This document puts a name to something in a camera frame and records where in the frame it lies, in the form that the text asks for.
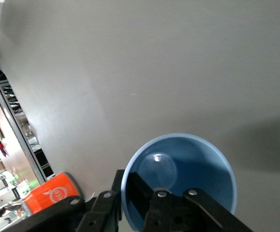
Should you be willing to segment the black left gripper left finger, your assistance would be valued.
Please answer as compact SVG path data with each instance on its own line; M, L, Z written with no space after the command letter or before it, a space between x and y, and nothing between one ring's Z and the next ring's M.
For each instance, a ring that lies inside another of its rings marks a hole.
M117 170L110 190L85 202L70 196L12 226L13 232L117 232L122 220L121 182Z

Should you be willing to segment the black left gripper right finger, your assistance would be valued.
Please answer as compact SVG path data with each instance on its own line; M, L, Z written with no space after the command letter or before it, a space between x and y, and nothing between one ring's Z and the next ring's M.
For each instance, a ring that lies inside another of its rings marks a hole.
M153 191L137 174L127 178L131 207L126 218L135 232L249 232L251 229L200 188L182 196Z

